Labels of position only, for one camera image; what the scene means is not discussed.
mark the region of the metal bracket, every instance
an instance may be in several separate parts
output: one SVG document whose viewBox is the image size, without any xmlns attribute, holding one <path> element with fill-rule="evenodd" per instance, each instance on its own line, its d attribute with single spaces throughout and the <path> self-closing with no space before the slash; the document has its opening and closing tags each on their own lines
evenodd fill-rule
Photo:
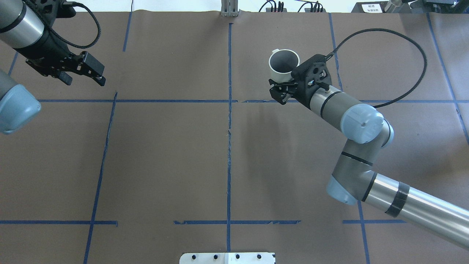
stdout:
<svg viewBox="0 0 469 264">
<path fill-rule="evenodd" d="M 179 264 L 275 264 L 275 253 L 186 253 Z"/>
<path fill-rule="evenodd" d="M 221 0 L 221 16 L 238 16 L 238 0 Z"/>
</svg>

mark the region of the black rubber ring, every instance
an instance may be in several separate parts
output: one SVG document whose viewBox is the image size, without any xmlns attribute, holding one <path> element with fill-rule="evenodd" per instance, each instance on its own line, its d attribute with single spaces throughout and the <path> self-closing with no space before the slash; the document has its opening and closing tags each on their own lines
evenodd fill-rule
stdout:
<svg viewBox="0 0 469 264">
<path fill-rule="evenodd" d="M 324 119 L 324 118 L 322 117 L 322 111 L 324 110 L 325 104 L 326 104 L 327 101 L 329 101 L 334 95 L 336 95 L 336 94 L 338 94 L 338 93 L 343 93 L 343 92 L 342 92 L 342 91 L 336 91 L 335 93 L 331 94 L 329 97 L 327 97 L 327 98 L 324 100 L 323 105 L 321 106 L 321 114 L 320 114 L 322 119 Z"/>
<path fill-rule="evenodd" d="M 404 204 L 407 201 L 407 196 L 409 195 L 410 186 L 399 182 L 399 187 L 397 188 L 396 196 L 394 196 L 394 201 L 391 203 L 391 206 L 386 211 L 387 215 L 396 217 L 401 212 Z"/>
<path fill-rule="evenodd" d="M 369 162 L 369 161 L 367 161 L 367 160 L 364 160 L 364 159 L 362 159 L 362 158 L 360 158 L 360 157 L 357 157 L 357 156 L 355 156 L 355 155 L 352 155 L 352 154 L 350 154 L 350 153 L 347 153 L 347 152 L 345 152 L 345 151 L 342 151 L 341 154 L 344 155 L 344 156 L 347 156 L 347 157 L 349 157 L 349 158 L 352 158 L 352 159 L 354 159 L 354 160 L 356 160 L 356 161 L 359 161 L 359 162 L 361 162 L 361 163 L 365 163 L 366 165 L 373 166 L 373 163 L 371 163 L 371 162 Z"/>
<path fill-rule="evenodd" d="M 366 198 L 368 197 L 368 195 L 370 194 L 370 191 L 371 191 L 371 188 L 373 187 L 373 183 L 375 183 L 375 180 L 376 180 L 376 176 L 378 175 L 377 172 L 375 172 L 373 174 L 373 177 L 371 178 L 371 182 L 370 184 L 368 185 L 368 189 L 366 189 L 366 192 L 365 192 L 365 195 L 363 195 L 363 198 L 362 198 L 362 202 L 364 202 L 366 200 Z"/>
<path fill-rule="evenodd" d="M 10 25 L 1 28 L 0 29 L 0 34 L 5 33 L 9 30 L 12 30 L 14 27 L 16 27 L 21 21 L 23 21 L 24 16 L 26 15 L 26 4 L 23 2 L 23 9 L 21 10 L 20 15 L 11 23 Z"/>
</svg>

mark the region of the robotic arm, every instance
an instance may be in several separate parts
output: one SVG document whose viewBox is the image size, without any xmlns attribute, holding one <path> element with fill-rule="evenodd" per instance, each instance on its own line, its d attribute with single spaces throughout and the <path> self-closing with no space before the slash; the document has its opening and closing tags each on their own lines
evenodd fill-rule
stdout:
<svg viewBox="0 0 469 264">
<path fill-rule="evenodd" d="M 469 249 L 469 211 L 372 170 L 379 151 L 392 142 L 393 128 L 374 107 L 331 85 L 326 56 L 300 65 L 294 51 L 274 50 L 269 66 L 276 101 L 298 100 L 348 138 L 327 185 L 330 196 L 350 205 L 361 200 Z"/>
<path fill-rule="evenodd" d="M 76 15 L 73 7 L 85 8 L 98 27 L 98 35 L 87 46 L 78 46 L 60 37 L 52 25 L 56 18 Z M 96 17 L 83 4 L 65 0 L 1 0 L 0 39 L 26 57 L 26 63 L 43 76 L 52 76 L 67 85 L 66 72 L 91 77 L 104 86 L 104 65 L 86 51 L 75 55 L 68 44 L 78 48 L 93 46 L 101 29 Z M 0 131 L 10 134 L 28 123 L 41 110 L 40 103 L 26 88 L 0 70 Z"/>
</svg>

